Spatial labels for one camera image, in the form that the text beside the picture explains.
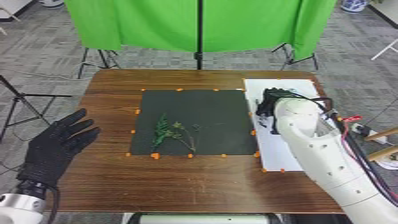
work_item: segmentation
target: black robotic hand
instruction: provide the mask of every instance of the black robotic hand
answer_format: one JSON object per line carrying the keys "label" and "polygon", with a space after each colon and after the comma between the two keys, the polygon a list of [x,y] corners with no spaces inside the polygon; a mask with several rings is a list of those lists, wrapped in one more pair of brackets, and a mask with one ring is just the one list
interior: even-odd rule
{"label": "black robotic hand", "polygon": [[263,102],[258,105],[258,111],[256,111],[258,116],[261,115],[265,115],[265,117],[274,116],[276,103],[281,98],[302,98],[302,96],[284,89],[277,88],[265,89]]}
{"label": "black robotic hand", "polygon": [[78,133],[94,124],[93,120],[78,122],[85,114],[85,109],[80,109],[61,121],[55,121],[30,141],[18,180],[32,180],[57,187],[75,155],[94,142],[101,131],[100,128],[93,128]]}

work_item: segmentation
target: wooden table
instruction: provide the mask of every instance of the wooden table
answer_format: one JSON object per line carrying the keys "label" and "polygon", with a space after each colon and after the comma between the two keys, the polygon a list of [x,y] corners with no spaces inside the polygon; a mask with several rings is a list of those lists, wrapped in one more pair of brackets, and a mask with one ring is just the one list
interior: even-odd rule
{"label": "wooden table", "polygon": [[311,79],[274,71],[103,70],[80,107],[103,132],[61,181],[61,211],[341,213],[302,172],[261,172],[252,156],[126,156],[142,89],[236,89],[244,78]]}

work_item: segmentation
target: black glove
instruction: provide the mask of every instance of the black glove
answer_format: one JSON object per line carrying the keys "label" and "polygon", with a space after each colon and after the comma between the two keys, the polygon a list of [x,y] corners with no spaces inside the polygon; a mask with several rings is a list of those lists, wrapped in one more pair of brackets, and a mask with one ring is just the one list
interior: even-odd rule
{"label": "black glove", "polygon": [[94,128],[77,134],[94,124],[93,120],[77,123],[85,114],[85,109],[80,109],[61,121],[55,121],[30,141],[18,180],[32,180],[57,187],[73,157],[94,142],[101,131]]}

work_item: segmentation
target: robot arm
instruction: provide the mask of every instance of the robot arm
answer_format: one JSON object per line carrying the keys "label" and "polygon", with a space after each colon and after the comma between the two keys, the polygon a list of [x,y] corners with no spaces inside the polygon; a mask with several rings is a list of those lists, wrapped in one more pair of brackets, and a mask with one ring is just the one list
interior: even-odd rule
{"label": "robot arm", "polygon": [[396,224],[398,207],[382,196],[348,155],[341,132],[325,122],[313,101],[281,98],[274,116],[304,172],[334,198],[354,224]]}
{"label": "robot arm", "polygon": [[[48,189],[55,193],[53,201],[57,203],[59,179],[77,154],[94,142],[100,134],[100,128],[84,131],[94,124],[93,120],[78,122],[85,113],[85,109],[82,109],[57,121],[29,143],[23,169],[16,177],[21,182],[14,192],[0,196],[2,224],[41,223]],[[53,221],[55,212],[52,212],[48,223]]]}

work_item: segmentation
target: wall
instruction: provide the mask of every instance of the wall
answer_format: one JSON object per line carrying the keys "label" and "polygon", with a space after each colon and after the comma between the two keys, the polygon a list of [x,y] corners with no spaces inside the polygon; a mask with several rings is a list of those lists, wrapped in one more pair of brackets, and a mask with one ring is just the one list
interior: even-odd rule
{"label": "wall", "polygon": [[373,4],[373,6],[398,24],[398,0],[386,0],[382,4]]}
{"label": "wall", "polygon": [[[11,13],[16,13],[30,2],[32,0],[0,0],[0,5],[11,11]],[[0,10],[0,19],[7,18],[9,14],[4,12],[4,10]]]}

